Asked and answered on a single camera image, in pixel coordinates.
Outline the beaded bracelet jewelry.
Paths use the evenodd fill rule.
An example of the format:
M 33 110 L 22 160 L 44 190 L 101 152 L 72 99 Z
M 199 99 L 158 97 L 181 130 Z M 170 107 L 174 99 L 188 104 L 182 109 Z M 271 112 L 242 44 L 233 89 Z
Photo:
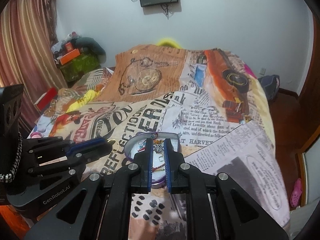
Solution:
M 164 140 L 153 139 L 153 164 L 152 172 L 164 171 Z

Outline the yellow pillow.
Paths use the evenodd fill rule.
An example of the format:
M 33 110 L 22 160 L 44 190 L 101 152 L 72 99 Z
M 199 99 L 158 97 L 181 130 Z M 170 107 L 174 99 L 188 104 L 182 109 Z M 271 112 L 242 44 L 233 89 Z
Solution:
M 162 38 L 157 43 L 157 46 L 170 47 L 181 49 L 182 47 L 173 39 L 170 38 Z

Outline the purple heart-shaped jewelry tin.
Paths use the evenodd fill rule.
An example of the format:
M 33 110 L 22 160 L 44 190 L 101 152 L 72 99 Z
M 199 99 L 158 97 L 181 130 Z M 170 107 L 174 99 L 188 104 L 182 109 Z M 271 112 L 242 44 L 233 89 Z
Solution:
M 131 138 L 124 147 L 124 153 L 129 161 L 133 162 L 136 153 L 145 150 L 146 140 L 153 140 L 153 164 L 152 164 L 152 184 L 153 189 L 158 189 L 165 185 L 165 163 L 164 163 L 164 140 L 170 139 L 174 151 L 180 150 L 180 139 L 177 134 L 169 132 L 149 132 L 140 133 Z

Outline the green covered side table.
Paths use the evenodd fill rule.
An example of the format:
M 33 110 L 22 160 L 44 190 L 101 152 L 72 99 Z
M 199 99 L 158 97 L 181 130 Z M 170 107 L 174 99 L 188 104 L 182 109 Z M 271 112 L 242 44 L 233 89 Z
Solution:
M 60 67 L 66 82 L 78 81 L 86 73 L 100 66 L 98 58 L 93 54 L 80 54 Z

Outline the striped red gold curtain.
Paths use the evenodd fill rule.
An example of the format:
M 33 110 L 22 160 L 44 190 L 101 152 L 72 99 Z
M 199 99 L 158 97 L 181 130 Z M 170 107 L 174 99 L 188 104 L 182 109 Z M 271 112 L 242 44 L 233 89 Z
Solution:
M 24 84 L 19 128 L 25 134 L 41 115 L 38 98 L 67 86 L 51 51 L 56 23 L 56 0 L 9 0 L 1 12 L 1 86 Z

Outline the dark green clothing pile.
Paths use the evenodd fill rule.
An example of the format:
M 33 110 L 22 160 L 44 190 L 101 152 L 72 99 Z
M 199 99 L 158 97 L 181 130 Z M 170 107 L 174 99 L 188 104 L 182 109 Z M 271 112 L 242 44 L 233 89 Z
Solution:
M 99 56 L 106 55 L 105 50 L 100 46 L 100 44 L 90 37 L 77 38 L 75 41 L 75 46 L 76 48 L 88 48 Z

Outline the orange box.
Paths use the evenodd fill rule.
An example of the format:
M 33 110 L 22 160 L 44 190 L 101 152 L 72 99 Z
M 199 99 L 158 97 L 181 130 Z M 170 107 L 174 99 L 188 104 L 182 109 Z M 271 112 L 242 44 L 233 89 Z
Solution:
M 71 61 L 72 59 L 78 57 L 80 55 L 80 50 L 79 49 L 74 49 L 73 51 L 68 52 L 67 54 L 63 55 L 59 61 L 61 65 L 64 65 Z

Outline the brown wooden wardrobe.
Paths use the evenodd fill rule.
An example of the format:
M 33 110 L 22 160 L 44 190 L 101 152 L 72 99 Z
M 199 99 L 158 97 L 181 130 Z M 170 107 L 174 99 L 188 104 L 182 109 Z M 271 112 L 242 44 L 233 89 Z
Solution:
M 288 196 L 297 179 L 305 179 L 302 153 L 319 137 L 319 18 L 313 17 L 313 47 L 302 92 L 281 89 L 270 104 L 276 136 L 276 160 Z

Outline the white wall socket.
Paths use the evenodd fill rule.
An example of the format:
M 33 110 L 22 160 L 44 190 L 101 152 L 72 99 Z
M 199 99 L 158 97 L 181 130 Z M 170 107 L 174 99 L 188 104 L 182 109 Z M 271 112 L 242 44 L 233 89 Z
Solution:
M 259 74 L 264 76 L 265 72 L 266 72 L 266 69 L 265 68 L 261 68 L 260 71 L 259 71 Z

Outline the dark blue backpack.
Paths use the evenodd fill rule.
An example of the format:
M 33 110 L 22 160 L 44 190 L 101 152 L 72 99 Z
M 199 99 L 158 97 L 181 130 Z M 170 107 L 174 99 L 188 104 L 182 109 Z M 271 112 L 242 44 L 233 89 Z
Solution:
M 278 94 L 280 87 L 279 75 L 267 75 L 258 79 L 268 101 L 272 101 Z

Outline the red box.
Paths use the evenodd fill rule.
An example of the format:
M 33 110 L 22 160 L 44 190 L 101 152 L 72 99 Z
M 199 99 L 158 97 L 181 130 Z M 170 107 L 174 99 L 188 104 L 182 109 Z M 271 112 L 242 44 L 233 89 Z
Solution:
M 51 103 L 53 99 L 57 98 L 57 89 L 52 87 L 44 94 L 42 94 L 38 100 L 34 103 L 39 111 L 44 111 Z

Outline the newspaper print bed cover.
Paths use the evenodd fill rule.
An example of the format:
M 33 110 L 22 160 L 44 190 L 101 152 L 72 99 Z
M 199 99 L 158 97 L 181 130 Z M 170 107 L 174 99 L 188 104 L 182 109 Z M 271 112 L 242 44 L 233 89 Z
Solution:
M 177 134 L 186 163 L 228 174 L 287 233 L 289 205 L 268 101 L 240 57 L 217 48 L 133 47 L 117 55 L 99 96 L 58 116 L 50 135 L 112 144 L 109 155 L 85 164 L 81 183 L 132 163 L 126 143 L 149 132 Z M 186 195 L 169 193 L 165 171 L 163 187 L 132 194 L 127 239 L 188 239 L 186 211 Z

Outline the pink croc shoe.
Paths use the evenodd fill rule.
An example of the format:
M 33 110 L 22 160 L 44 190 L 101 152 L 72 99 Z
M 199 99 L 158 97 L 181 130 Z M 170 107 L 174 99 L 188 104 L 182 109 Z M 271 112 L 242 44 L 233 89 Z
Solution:
M 302 181 L 300 178 L 298 178 L 294 184 L 293 191 L 290 196 L 290 205 L 292 208 L 296 208 L 298 206 L 302 193 Z

